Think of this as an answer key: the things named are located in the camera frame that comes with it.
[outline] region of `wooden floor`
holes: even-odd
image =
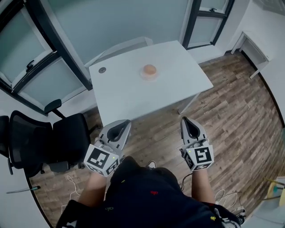
[[[224,189],[226,194],[240,191],[240,202],[249,215],[267,192],[269,183],[263,177],[285,176],[285,149],[282,124],[277,109],[259,76],[240,54],[225,55],[200,65],[214,87],[202,93],[186,110],[178,115],[181,102],[132,121],[132,136],[124,149],[142,166],[155,160],[159,167],[172,171],[179,183],[189,173],[179,148],[182,116],[195,119],[204,126],[214,148],[215,163],[209,168],[214,192]],[[98,110],[85,113],[88,126],[100,123]],[[98,132],[92,134],[92,140]],[[61,206],[67,204],[74,185],[78,192],[84,188],[89,172],[72,168],[69,172],[54,174],[45,167],[44,175],[31,178],[33,186],[40,185],[36,196],[52,225],[61,215]],[[184,193],[191,196],[191,177],[185,180]],[[235,200],[232,195],[226,206]]]

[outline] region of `black shirt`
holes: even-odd
[[[163,177],[145,171],[112,183],[106,200],[90,208],[71,200],[57,228],[240,227],[220,205],[201,203],[173,188]]]

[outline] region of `table leg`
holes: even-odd
[[[269,63],[269,62],[266,61],[266,62],[262,65],[262,67],[260,67],[259,69],[257,69],[257,71],[254,72],[254,73],[252,74],[252,76],[250,76],[249,78],[252,79],[254,76],[256,76],[262,69],[264,69],[264,67],[267,66],[268,63]]]
[[[185,103],[178,109],[178,113],[182,114],[196,100],[200,93],[186,99]]]
[[[237,40],[236,44],[234,45],[234,47],[231,51],[231,54],[233,54],[236,51],[238,45],[242,42],[243,39],[244,39],[244,33],[241,33],[240,38]]]

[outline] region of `chair armrest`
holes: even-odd
[[[61,107],[61,99],[57,99],[53,102],[50,102],[46,107],[45,107],[45,110],[44,112],[46,114],[58,109],[59,107]]]

